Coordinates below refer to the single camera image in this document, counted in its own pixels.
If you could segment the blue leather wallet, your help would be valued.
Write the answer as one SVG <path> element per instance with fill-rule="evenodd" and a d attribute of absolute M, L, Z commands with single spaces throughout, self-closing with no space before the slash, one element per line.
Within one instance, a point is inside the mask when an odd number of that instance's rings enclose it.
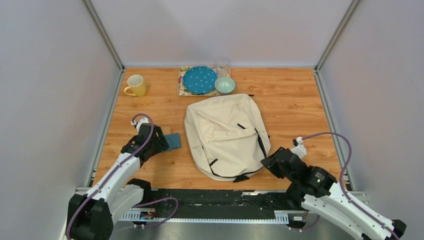
<path fill-rule="evenodd" d="M 179 133 L 167 134 L 167 135 L 165 135 L 165 139 L 166 139 L 168 146 L 169 146 L 169 148 L 166 150 L 167 152 L 175 150 L 175 149 L 179 149 L 179 148 L 182 147 L 181 138 L 180 138 Z"/>

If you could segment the beige canvas backpack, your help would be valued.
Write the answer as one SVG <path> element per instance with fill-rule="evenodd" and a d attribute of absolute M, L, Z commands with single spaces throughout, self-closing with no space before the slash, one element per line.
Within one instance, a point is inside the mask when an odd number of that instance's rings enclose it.
<path fill-rule="evenodd" d="M 271 149 L 258 105 L 248 94 L 222 95 L 190 104 L 184 129 L 196 167 L 222 182 L 258 173 Z"/>

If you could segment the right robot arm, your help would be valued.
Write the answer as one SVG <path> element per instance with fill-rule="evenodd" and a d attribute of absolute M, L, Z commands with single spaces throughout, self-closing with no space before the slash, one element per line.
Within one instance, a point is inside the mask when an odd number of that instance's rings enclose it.
<path fill-rule="evenodd" d="M 398 240 L 404 235 L 407 225 L 403 221 L 370 209 L 329 172 L 302 161 L 306 154 L 302 145 L 281 147 L 261 160 L 274 176 L 291 182 L 285 192 L 285 203 L 290 209 L 317 213 L 356 240 Z"/>

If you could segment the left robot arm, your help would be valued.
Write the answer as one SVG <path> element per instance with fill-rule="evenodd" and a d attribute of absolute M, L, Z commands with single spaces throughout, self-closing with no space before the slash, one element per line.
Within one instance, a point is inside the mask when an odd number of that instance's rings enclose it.
<path fill-rule="evenodd" d="M 160 126 L 138 123 L 137 134 L 121 149 L 117 160 L 101 180 L 68 203 L 65 236 L 68 240 L 108 240 L 117 221 L 133 206 L 145 208 L 153 194 L 148 182 L 130 179 L 149 158 L 169 149 Z"/>

